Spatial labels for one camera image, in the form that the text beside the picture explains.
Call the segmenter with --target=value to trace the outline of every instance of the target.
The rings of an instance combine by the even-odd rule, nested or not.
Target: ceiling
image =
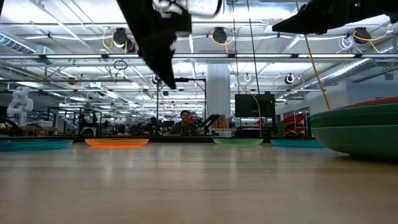
[[[44,12],[37,7],[33,0],[5,0],[3,12],[0,18],[0,33],[13,36],[25,45],[37,48],[38,46],[46,46],[55,54],[123,54],[124,50],[117,48],[112,44],[111,36],[117,27],[127,27],[126,21],[118,8],[115,0],[41,0]],[[203,12],[211,12],[214,9],[214,1],[202,1],[201,6],[192,6],[192,10],[202,10]],[[297,13],[294,1],[254,1],[250,0],[249,13],[245,1],[236,1],[235,12],[226,1],[223,13],[220,13],[213,19],[193,18],[192,39],[179,39],[174,43],[176,54],[307,54],[307,46],[304,38],[299,35],[292,34],[276,34],[272,32],[272,25],[290,17]],[[251,16],[252,29],[249,23]],[[380,37],[386,33],[386,25],[389,22],[387,16],[377,16],[366,19],[355,24],[348,24],[338,29],[329,30],[324,35],[309,35],[310,47],[313,53],[322,54],[343,54],[356,53],[359,51],[367,51],[371,49],[370,44],[358,45],[345,42],[348,47],[342,46],[341,41],[347,35],[352,33],[355,27],[366,27],[373,37]],[[224,27],[228,38],[232,40],[233,34],[236,39],[231,41],[227,48],[224,45],[215,44],[211,38],[211,32],[215,27]],[[375,41],[377,45],[388,38],[394,36],[394,28],[391,27],[385,39]],[[9,47],[0,46],[0,54],[19,54],[19,52]],[[69,66],[60,66],[56,62],[50,65],[40,65],[33,60],[8,60],[3,61],[11,63],[22,72],[14,70],[9,73],[8,77],[4,77],[5,72],[0,73],[2,78],[13,79],[30,78],[43,79],[51,74],[53,79],[67,79],[75,77],[76,79],[128,79],[131,82],[103,82],[96,84],[98,88],[110,89],[131,89],[145,88],[156,89],[152,83],[154,77],[153,72],[144,64],[129,66],[124,71],[117,71],[113,66],[94,62],[90,66],[75,66],[84,60],[68,61]],[[176,77],[184,78],[206,78],[206,65],[208,61],[191,60],[189,62],[176,61],[173,69]],[[259,79],[259,87],[267,89],[281,88],[284,85],[284,77],[293,74],[300,77],[300,82],[305,83],[314,77],[312,64],[306,62],[281,62],[275,60],[273,62],[258,62],[256,66],[254,62],[230,62],[231,68],[238,68],[238,71],[231,71],[231,84],[237,83],[234,76],[239,74],[239,82],[246,88],[257,87],[256,74]],[[317,62],[318,71],[324,72],[331,67],[337,65],[334,61]],[[245,76],[251,77],[250,81],[245,81]],[[42,88],[61,88],[61,89],[77,89],[86,88],[81,83],[70,85],[68,83],[52,83],[51,85],[43,84]],[[199,91],[200,83],[189,82],[179,83],[179,88],[196,89],[198,91],[172,93],[169,96],[160,96],[161,98],[203,98],[204,93]],[[72,93],[60,93],[62,96],[71,96]],[[142,103],[140,107],[145,109],[145,103],[153,103],[155,93],[139,93],[139,92],[115,92],[120,98],[132,103]],[[91,97],[88,101],[104,103],[115,102],[109,96],[98,96],[95,92],[79,93],[79,97]],[[187,105],[175,106],[174,111],[178,111]],[[195,109],[202,105],[190,103]],[[169,108],[164,108],[161,113],[170,113]]]

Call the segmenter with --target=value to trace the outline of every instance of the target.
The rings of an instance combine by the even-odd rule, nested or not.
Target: green plate
[[[398,124],[398,111],[392,113],[324,116],[321,118],[312,118],[310,124],[312,128]]]
[[[358,114],[379,114],[379,113],[398,113],[398,103],[389,105],[363,106],[359,108],[349,108],[333,110],[311,115],[311,119],[327,116],[358,115]]]
[[[312,128],[324,146],[347,154],[398,159],[398,125]]]
[[[222,139],[214,138],[216,144],[227,146],[257,146],[263,142],[263,139]]]

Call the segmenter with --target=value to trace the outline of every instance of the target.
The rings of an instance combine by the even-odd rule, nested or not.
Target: table surface
[[[397,223],[398,166],[329,149],[157,144],[0,154],[0,223]]]

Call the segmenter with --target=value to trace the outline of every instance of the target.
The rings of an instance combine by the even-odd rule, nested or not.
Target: workstation
[[[1,224],[396,222],[395,2],[3,2]]]

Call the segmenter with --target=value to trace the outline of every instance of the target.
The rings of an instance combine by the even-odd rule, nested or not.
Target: person
[[[189,117],[191,113],[187,110],[183,110],[180,113],[181,122],[174,124],[170,134],[179,134],[181,136],[197,135],[199,131],[194,124],[189,123]]]

